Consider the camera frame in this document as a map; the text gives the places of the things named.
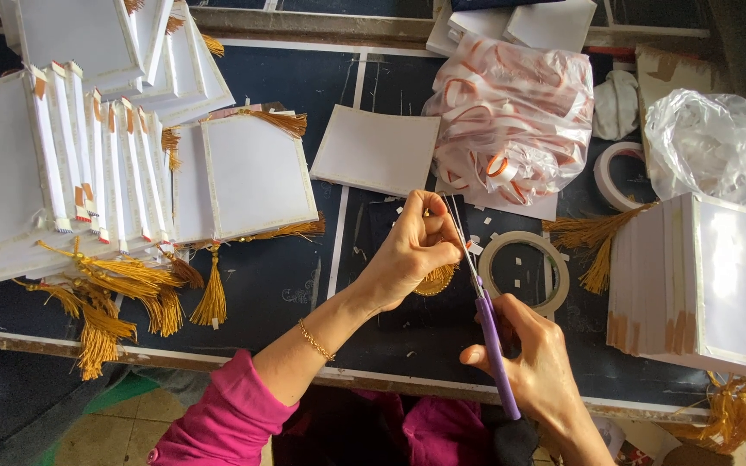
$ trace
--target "hand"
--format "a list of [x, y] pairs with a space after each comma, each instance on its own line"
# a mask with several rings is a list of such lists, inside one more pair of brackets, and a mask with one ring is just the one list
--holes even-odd
[[[433, 213], [422, 217], [425, 209]], [[431, 270], [462, 260], [453, 219], [438, 194], [411, 191], [399, 220], [351, 288], [365, 309], [379, 313], [398, 306]]]
[[[516, 359], [503, 358], [517, 404], [556, 434], [567, 435], [576, 425], [575, 420], [588, 419], [589, 415], [572, 376], [563, 332], [556, 323], [511, 294], [503, 294], [493, 303], [494, 310], [511, 323], [522, 344], [522, 353]], [[492, 373], [482, 345], [465, 348], [459, 360]]]

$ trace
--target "pink sleeve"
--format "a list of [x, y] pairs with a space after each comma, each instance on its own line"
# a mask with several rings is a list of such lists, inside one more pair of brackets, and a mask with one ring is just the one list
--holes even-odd
[[201, 400], [171, 423], [149, 464], [156, 466], [258, 466], [261, 448], [270, 435], [295, 412], [269, 393], [252, 365], [252, 356], [239, 350], [221, 369]]

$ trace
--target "masking tape roll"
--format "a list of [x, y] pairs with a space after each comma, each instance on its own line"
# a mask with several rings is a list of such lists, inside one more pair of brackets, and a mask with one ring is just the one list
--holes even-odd
[[509, 231], [488, 243], [488, 246], [482, 251], [479, 259], [478, 272], [479, 276], [484, 280], [482, 285], [492, 299], [502, 294], [494, 282], [492, 265], [496, 252], [503, 246], [510, 245], [511, 243], [523, 243], [533, 246], [542, 252], [545, 258], [551, 263], [551, 267], [554, 270], [554, 289], [548, 294], [545, 301], [531, 306], [534, 312], [537, 312], [541, 316], [549, 317], [549, 315], [553, 314], [563, 304], [566, 296], [569, 295], [569, 267], [566, 266], [566, 261], [560, 257], [560, 252], [540, 235], [536, 235], [530, 231]]
[[612, 174], [609, 173], [609, 164], [612, 158], [618, 155], [640, 158], [646, 162], [643, 155], [643, 146], [639, 143], [614, 143], [604, 150], [603, 154], [597, 157], [594, 163], [594, 180], [597, 183], [597, 189], [604, 195], [612, 207], [621, 212], [629, 212], [643, 206], [640, 202], [630, 200], [617, 190], [615, 183], [612, 181]]

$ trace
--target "plastic bag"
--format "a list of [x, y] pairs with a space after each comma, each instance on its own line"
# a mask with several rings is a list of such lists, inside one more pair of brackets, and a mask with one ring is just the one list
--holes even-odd
[[468, 34], [433, 91], [422, 114], [442, 117], [434, 158], [458, 192], [530, 206], [583, 171], [594, 109], [585, 55]]
[[746, 206], [746, 100], [673, 90], [647, 110], [648, 174], [663, 200], [699, 192]]

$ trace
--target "woman's left hand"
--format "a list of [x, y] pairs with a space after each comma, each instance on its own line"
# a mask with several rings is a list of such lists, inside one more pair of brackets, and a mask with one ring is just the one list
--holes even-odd
[[[425, 209], [433, 215], [423, 217]], [[374, 314], [390, 311], [431, 270], [462, 260], [461, 241], [439, 194], [411, 191], [399, 220], [349, 288]]]

